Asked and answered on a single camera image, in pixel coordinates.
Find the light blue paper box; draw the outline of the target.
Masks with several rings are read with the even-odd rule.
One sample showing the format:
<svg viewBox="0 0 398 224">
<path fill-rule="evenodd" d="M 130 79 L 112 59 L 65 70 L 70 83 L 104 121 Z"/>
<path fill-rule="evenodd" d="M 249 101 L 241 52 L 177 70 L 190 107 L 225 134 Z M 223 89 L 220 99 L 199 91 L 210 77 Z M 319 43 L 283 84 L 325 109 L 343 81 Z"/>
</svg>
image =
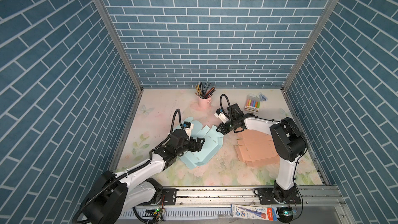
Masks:
<svg viewBox="0 0 398 224">
<path fill-rule="evenodd" d="M 190 122 L 193 124 L 191 137 L 205 140 L 201 151 L 188 151 L 180 157 L 180 160 L 190 170 L 193 170 L 196 167 L 206 165 L 212 159 L 212 157 L 216 155 L 216 153 L 223 146 L 224 135 L 220 132 L 217 132 L 217 127 L 215 125 L 212 125 L 211 127 L 203 125 L 201 122 L 193 120 L 193 117 L 189 117 L 183 122 Z"/>
</svg>

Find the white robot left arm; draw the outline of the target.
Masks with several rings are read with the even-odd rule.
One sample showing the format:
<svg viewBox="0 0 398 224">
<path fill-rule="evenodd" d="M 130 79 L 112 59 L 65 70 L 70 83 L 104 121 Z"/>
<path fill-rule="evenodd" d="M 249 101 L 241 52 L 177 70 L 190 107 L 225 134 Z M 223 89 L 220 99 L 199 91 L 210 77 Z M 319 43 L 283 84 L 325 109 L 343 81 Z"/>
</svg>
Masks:
<svg viewBox="0 0 398 224">
<path fill-rule="evenodd" d="M 170 167 L 186 152 L 199 152 L 204 138 L 193 138 L 190 122 L 171 125 L 168 136 L 149 152 L 149 158 L 123 172 L 106 171 L 93 184 L 72 218 L 74 224 L 114 224 L 120 215 L 141 203 L 156 204 L 163 187 L 152 176 Z"/>
</svg>

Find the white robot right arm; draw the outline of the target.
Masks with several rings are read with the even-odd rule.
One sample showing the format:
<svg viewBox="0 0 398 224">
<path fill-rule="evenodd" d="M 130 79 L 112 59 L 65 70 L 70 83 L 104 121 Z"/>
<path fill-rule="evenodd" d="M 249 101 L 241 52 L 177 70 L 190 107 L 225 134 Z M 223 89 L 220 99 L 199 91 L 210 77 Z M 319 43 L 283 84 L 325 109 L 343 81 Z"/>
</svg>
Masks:
<svg viewBox="0 0 398 224">
<path fill-rule="evenodd" d="M 243 113 L 237 104 L 231 104 L 226 94 L 219 99 L 220 108 L 215 116 L 221 120 L 217 132 L 223 135 L 245 130 L 259 131 L 272 137 L 280 157 L 279 171 L 272 191 L 274 201 L 284 204 L 294 196 L 301 197 L 295 182 L 295 173 L 300 159 L 306 154 L 308 143 L 294 120 L 260 118 L 253 113 Z"/>
</svg>

